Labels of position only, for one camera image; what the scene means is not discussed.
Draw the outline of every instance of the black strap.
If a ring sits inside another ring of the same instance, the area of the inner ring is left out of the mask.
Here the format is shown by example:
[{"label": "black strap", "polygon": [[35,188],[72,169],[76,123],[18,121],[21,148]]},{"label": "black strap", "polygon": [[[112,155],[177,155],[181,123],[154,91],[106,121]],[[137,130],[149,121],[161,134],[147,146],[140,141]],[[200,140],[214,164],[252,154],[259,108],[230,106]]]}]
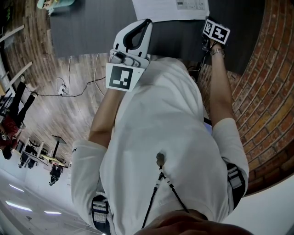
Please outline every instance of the black strap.
[{"label": "black strap", "polygon": [[180,205],[183,207],[183,209],[185,210],[185,212],[187,213],[190,213],[187,209],[187,207],[184,205],[184,203],[181,201],[180,197],[178,196],[178,194],[176,193],[175,189],[174,189],[174,186],[172,185],[172,183],[170,182],[170,180],[168,178],[166,178],[166,176],[164,175],[163,171],[162,171],[162,166],[159,167],[159,170],[160,170],[160,174],[159,174],[159,178],[158,178],[158,183],[156,183],[154,189],[153,189],[153,194],[152,194],[152,197],[151,197],[151,200],[150,200],[150,203],[149,203],[149,207],[148,207],[148,210],[147,210],[147,213],[145,215],[145,219],[144,219],[144,222],[143,222],[143,225],[142,225],[142,229],[145,227],[145,224],[147,222],[147,218],[148,218],[148,215],[149,215],[149,212],[150,212],[150,209],[151,209],[151,206],[153,204],[153,200],[154,200],[154,197],[155,197],[155,194],[157,192],[157,189],[159,187],[159,184],[160,184],[160,181],[163,179],[166,180],[167,184],[169,185],[169,187],[171,188],[171,190],[173,191],[173,193],[175,194],[176,198],[178,199]]},{"label": "black strap", "polygon": [[103,195],[98,195],[92,201],[92,218],[96,229],[100,232],[111,235],[110,225],[107,220],[108,214],[108,201]]},{"label": "black strap", "polygon": [[228,182],[232,187],[232,196],[235,209],[245,194],[246,183],[242,172],[235,164],[229,163],[226,167],[228,170]]}]

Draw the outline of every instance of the black and white tag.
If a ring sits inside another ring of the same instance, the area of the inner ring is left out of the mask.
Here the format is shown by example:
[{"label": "black and white tag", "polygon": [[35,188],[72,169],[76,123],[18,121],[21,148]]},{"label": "black and white tag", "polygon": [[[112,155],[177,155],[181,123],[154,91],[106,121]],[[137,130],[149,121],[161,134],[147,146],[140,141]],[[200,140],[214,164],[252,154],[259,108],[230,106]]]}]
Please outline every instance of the black and white tag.
[{"label": "black and white tag", "polygon": [[219,43],[226,44],[230,30],[211,20],[206,20],[203,34]]},{"label": "black and white tag", "polygon": [[133,69],[115,66],[112,68],[109,86],[121,89],[130,89]]},{"label": "black and white tag", "polygon": [[132,91],[145,69],[122,64],[106,65],[106,87],[116,90]]}]

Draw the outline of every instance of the red brick wall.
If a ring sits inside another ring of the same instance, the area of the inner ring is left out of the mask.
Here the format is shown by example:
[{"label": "red brick wall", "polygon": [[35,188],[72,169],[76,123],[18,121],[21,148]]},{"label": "red brick wall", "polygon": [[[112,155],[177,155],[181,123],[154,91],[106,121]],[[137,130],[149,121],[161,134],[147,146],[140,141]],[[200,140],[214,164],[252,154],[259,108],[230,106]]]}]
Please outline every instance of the red brick wall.
[{"label": "red brick wall", "polygon": [[[294,173],[293,27],[290,0],[266,0],[261,32],[246,71],[242,76],[228,72],[250,168],[248,193]],[[208,113],[210,77],[211,67],[204,66],[198,85]]]}]

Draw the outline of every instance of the white paper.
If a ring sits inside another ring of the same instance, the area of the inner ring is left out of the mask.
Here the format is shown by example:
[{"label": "white paper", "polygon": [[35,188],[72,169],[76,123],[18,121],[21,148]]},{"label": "white paper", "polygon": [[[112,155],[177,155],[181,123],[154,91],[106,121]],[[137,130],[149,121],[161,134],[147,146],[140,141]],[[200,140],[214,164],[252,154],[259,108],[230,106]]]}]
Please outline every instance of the white paper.
[{"label": "white paper", "polygon": [[208,0],[133,0],[138,20],[204,20],[209,16]]}]

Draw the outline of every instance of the power strip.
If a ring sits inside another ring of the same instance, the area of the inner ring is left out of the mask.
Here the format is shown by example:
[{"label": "power strip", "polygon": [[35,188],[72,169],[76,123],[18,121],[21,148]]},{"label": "power strip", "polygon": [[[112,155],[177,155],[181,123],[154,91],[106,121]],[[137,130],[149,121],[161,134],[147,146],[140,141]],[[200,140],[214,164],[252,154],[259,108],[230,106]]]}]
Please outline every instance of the power strip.
[{"label": "power strip", "polygon": [[68,88],[65,84],[62,84],[59,88],[58,94],[61,96],[68,95]]}]

